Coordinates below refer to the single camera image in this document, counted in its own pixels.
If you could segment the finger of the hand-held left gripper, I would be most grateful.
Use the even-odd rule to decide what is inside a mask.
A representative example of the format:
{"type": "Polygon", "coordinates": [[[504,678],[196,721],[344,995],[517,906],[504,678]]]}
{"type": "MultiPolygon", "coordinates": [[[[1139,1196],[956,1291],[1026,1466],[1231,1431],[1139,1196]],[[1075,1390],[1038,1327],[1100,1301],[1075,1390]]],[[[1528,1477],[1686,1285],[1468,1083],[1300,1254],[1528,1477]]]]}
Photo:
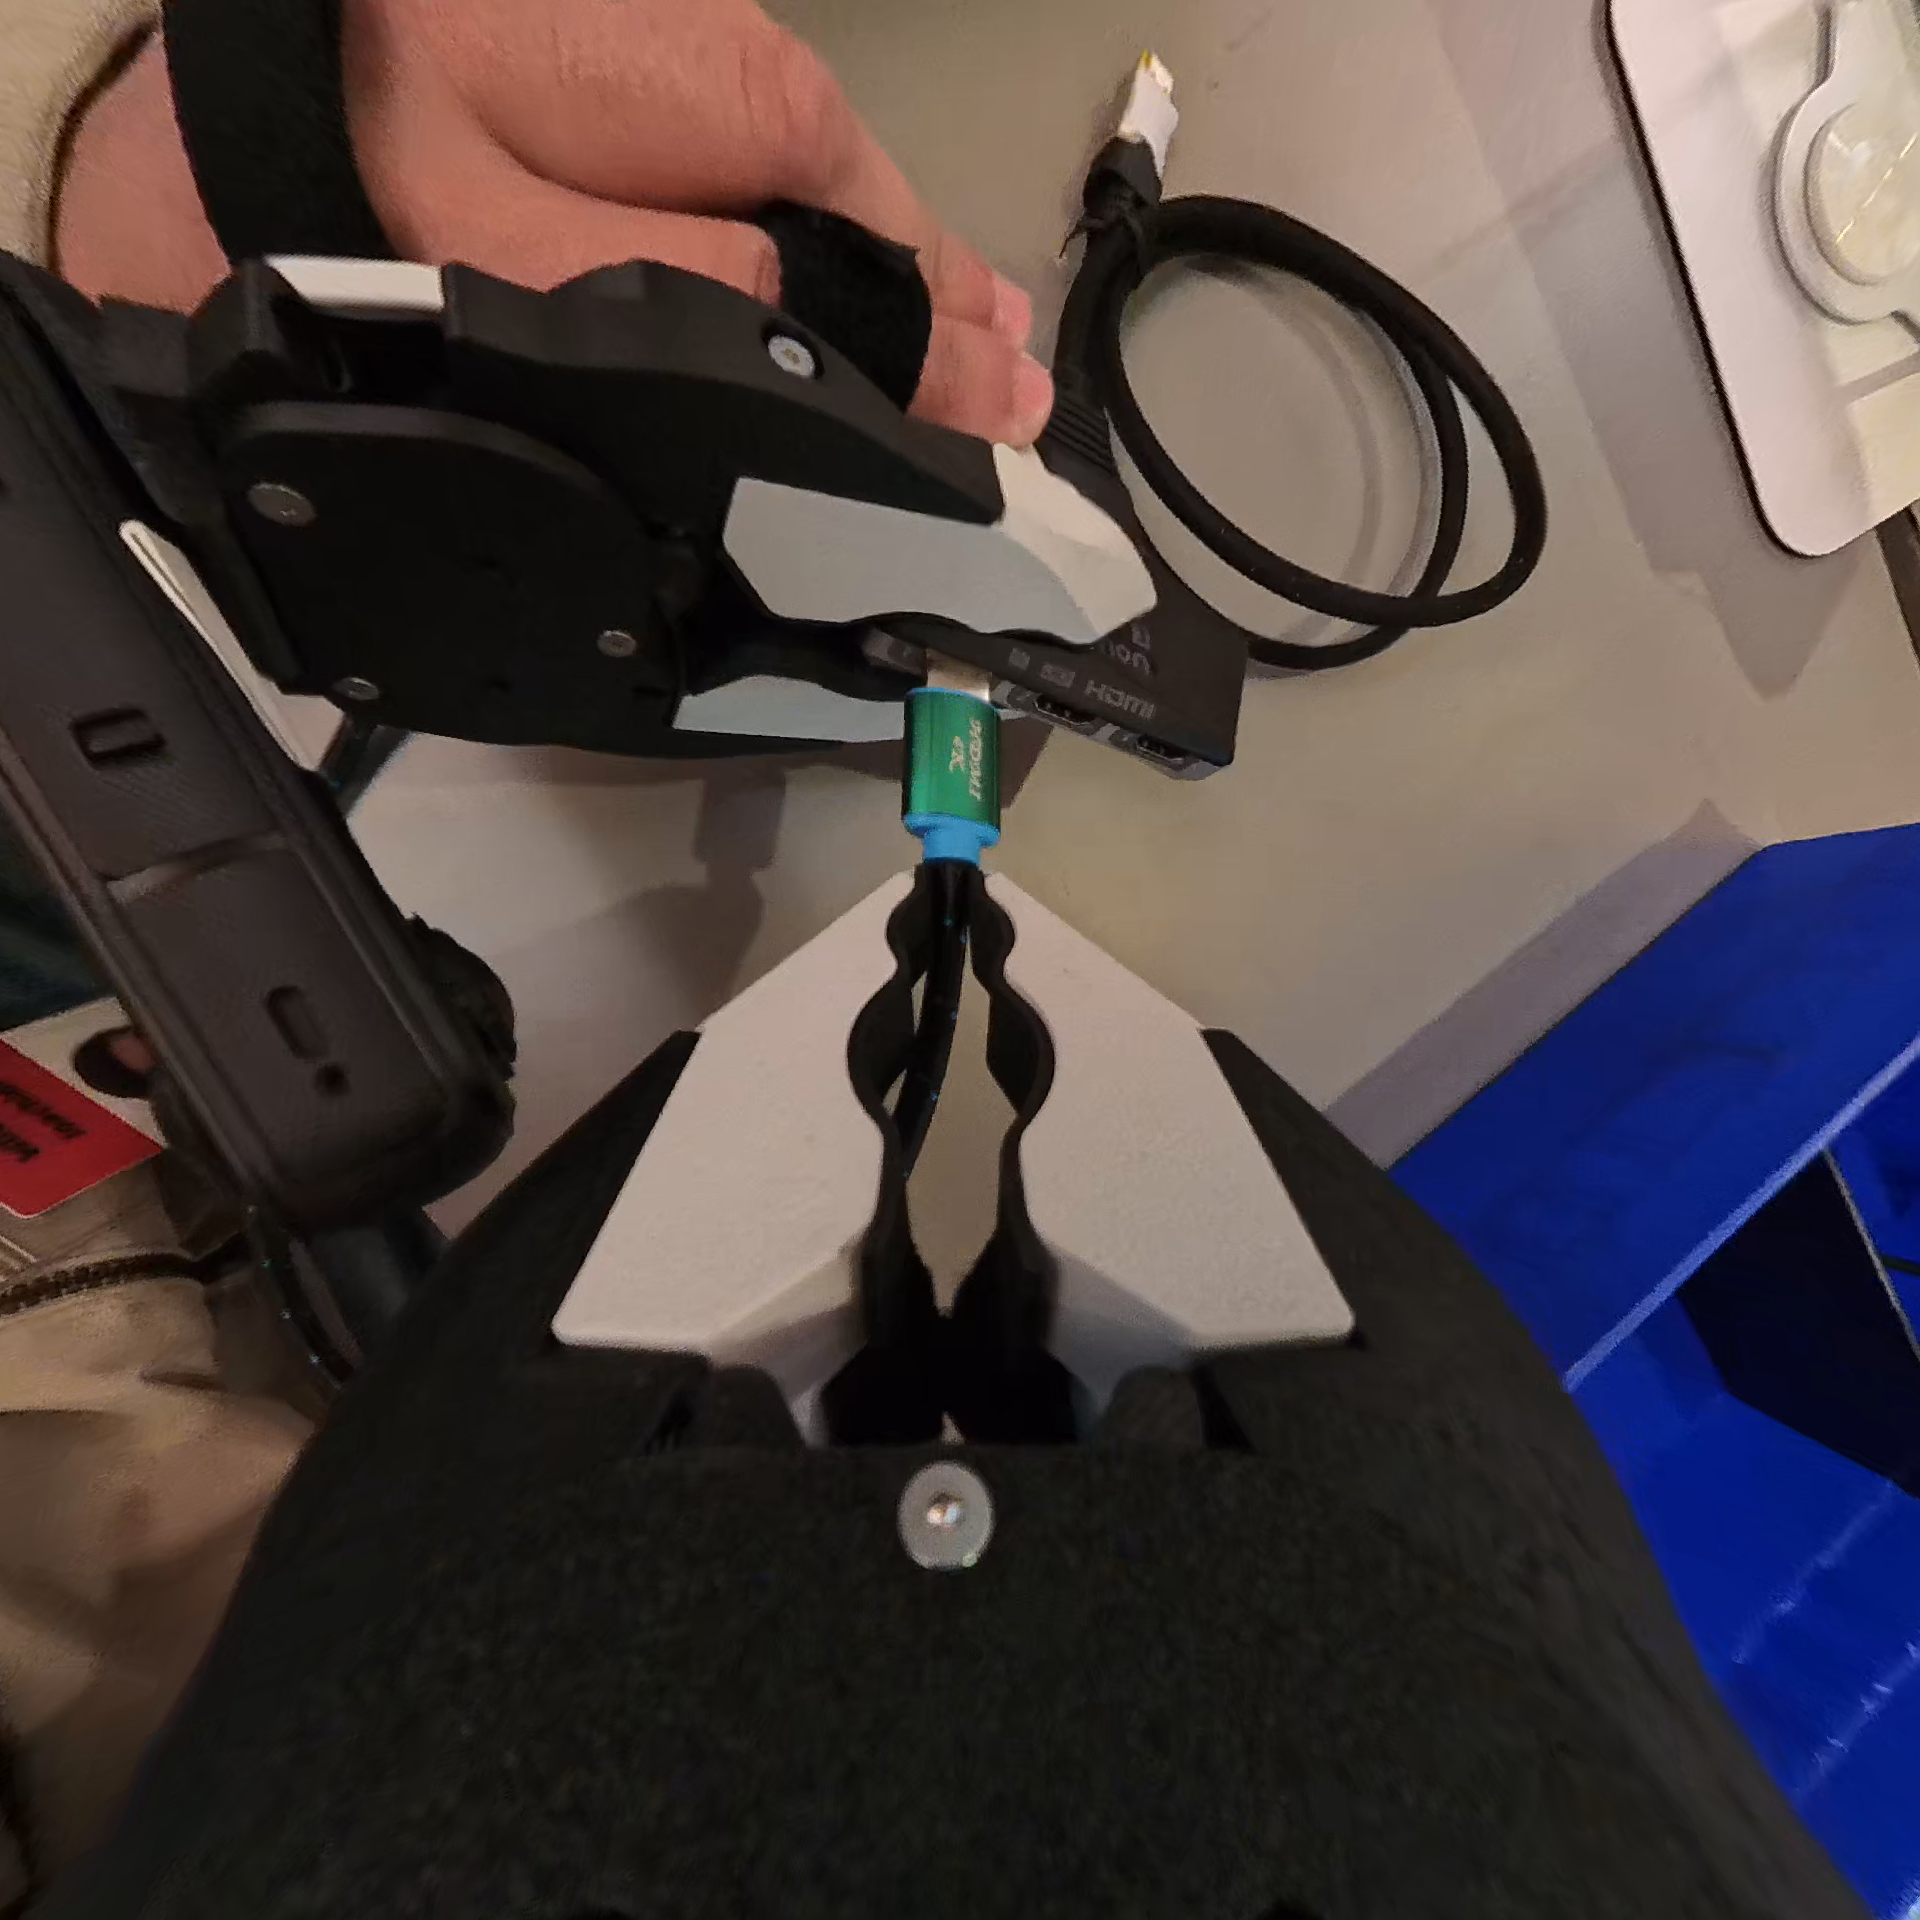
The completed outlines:
{"type": "Polygon", "coordinates": [[[690,748],[867,748],[900,740],[904,701],[920,670],[840,661],[827,684],[796,663],[748,661],[740,671],[690,687],[671,714],[671,739],[690,748]]]}
{"type": "Polygon", "coordinates": [[[778,618],[938,618],[1090,646],[1158,604],[1118,521],[1034,447],[992,447],[1000,511],[972,524],[848,497],[736,482],[722,547],[778,618]]]}

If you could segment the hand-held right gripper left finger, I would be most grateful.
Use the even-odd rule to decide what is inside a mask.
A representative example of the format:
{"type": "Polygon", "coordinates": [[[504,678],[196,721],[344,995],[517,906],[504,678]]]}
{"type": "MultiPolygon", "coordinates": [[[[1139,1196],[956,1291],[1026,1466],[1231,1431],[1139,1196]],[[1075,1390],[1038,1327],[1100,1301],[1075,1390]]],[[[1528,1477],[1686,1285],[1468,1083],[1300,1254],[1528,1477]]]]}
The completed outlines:
{"type": "Polygon", "coordinates": [[[879,1124],[848,1073],[896,974],[900,873],[709,1015],[550,1333],[573,1350],[690,1354],[818,1396],[862,1345],[856,1250],[879,1124]]]}

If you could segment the black hdmi switch box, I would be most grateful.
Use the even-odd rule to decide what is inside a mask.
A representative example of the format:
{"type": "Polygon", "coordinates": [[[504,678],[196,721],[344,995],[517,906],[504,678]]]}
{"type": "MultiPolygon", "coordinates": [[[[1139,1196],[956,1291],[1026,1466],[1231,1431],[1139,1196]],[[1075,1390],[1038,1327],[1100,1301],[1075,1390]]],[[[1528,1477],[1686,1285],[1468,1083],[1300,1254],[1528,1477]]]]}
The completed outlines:
{"type": "Polygon", "coordinates": [[[896,614],[862,649],[898,670],[964,667],[1003,718],[1087,739],[1166,778],[1204,780],[1237,755],[1246,649],[1204,619],[1140,614],[1078,644],[896,614]]]}

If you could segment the white laptop stand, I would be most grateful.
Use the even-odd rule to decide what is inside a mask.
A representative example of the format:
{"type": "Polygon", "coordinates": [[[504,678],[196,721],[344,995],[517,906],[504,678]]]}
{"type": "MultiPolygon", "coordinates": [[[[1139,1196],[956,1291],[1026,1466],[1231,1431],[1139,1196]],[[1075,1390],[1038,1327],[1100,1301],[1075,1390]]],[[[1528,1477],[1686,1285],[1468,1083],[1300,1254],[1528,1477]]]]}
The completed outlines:
{"type": "Polygon", "coordinates": [[[1827,557],[1918,501],[1918,5],[1603,7],[1775,543],[1827,557]]]}

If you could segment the black flat panel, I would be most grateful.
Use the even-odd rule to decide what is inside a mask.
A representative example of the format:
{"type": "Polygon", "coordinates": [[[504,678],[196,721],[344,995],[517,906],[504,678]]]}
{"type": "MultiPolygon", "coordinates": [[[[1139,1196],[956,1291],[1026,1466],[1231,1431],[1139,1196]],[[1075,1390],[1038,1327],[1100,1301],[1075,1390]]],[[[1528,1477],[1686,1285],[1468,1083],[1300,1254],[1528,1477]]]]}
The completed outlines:
{"type": "Polygon", "coordinates": [[[1915,1318],[1824,1148],[1676,1291],[1716,1381],[1780,1425],[1915,1407],[1915,1318]]]}

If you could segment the person's left hand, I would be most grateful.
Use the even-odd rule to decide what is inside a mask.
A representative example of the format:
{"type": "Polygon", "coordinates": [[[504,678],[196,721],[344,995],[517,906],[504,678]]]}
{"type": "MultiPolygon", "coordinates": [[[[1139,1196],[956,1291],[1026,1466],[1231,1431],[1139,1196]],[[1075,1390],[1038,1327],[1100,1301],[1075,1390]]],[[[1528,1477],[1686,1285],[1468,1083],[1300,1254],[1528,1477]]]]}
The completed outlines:
{"type": "Polygon", "coordinates": [[[930,295],[917,415],[1005,445],[1054,403],[1026,292],[943,227],[827,61],[746,2],[352,2],[356,172],[403,259],[550,287],[656,259],[781,301],[786,201],[914,251],[930,295]]]}

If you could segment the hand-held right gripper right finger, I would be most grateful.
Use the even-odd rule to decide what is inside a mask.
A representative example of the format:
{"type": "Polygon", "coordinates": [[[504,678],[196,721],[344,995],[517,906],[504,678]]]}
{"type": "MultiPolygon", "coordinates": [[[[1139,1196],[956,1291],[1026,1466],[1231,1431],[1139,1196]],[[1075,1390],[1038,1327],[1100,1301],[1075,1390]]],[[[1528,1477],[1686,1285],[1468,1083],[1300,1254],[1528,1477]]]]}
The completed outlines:
{"type": "Polygon", "coordinates": [[[1144,1366],[1343,1341],[1356,1313],[1258,1132],[1263,1063],[1008,878],[981,882],[972,957],[1010,1113],[966,1274],[990,1402],[1103,1404],[1144,1366]]]}

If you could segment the blue plastic bin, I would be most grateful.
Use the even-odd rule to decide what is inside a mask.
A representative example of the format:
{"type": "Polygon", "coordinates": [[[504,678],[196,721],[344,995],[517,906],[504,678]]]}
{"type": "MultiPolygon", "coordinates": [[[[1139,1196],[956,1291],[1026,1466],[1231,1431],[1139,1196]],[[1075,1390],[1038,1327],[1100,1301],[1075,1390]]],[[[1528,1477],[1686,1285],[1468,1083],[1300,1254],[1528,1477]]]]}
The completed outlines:
{"type": "Polygon", "coordinates": [[[1780,1425],[1676,1291],[1824,1148],[1915,1318],[1918,828],[1764,849],[1391,1169],[1547,1350],[1698,1660],[1877,1916],[1918,1898],[1915,1407],[1780,1425]]]}

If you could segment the person's left forearm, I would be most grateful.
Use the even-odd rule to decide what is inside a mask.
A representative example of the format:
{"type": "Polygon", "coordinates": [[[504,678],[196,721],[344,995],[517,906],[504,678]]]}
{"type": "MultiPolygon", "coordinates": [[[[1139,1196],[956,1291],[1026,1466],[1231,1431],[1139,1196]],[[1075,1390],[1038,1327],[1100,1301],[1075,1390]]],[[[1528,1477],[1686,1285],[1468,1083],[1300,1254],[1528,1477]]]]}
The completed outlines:
{"type": "Polygon", "coordinates": [[[160,2],[2,2],[2,251],[54,266],[68,131],[158,19],[160,2]]]}

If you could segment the braided hdmi cable green plugs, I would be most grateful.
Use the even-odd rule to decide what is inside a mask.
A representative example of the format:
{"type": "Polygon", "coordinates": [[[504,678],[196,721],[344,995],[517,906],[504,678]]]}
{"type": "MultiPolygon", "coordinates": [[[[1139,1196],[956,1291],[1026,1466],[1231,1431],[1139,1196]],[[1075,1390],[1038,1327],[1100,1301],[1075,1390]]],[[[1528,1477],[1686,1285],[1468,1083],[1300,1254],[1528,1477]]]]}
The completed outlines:
{"type": "MultiPolygon", "coordinates": [[[[904,703],[903,828],[920,862],[908,902],[917,910],[917,962],[908,971],[914,1017],[898,1069],[879,1090],[894,1102],[879,1134],[903,1179],[920,1159],[954,1057],[962,1007],[981,858],[1000,830],[998,718],[973,687],[917,690],[904,703]]],[[[255,1237],[277,1315],[322,1394],[335,1394],[416,1295],[443,1254],[443,1237],[416,1207],[387,1210],[306,1237],[255,1237]]]]}

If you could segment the person's beige jacket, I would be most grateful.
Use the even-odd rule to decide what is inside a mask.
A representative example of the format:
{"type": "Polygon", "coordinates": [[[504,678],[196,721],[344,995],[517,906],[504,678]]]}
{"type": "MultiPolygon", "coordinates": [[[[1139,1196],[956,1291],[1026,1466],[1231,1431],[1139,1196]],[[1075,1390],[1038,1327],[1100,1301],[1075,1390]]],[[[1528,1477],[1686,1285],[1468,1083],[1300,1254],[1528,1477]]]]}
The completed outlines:
{"type": "Polygon", "coordinates": [[[4,1218],[4,1916],[110,1828],[312,1428],[272,1333],[166,1157],[4,1218]]]}

